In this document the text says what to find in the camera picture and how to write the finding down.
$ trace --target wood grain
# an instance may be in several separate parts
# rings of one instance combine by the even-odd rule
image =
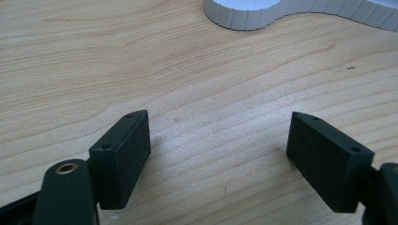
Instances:
[[[252,32],[199,0],[0,1],[0,205],[148,109],[149,157],[101,224],[360,224],[285,156],[292,111],[398,162],[398,34],[298,14]]]

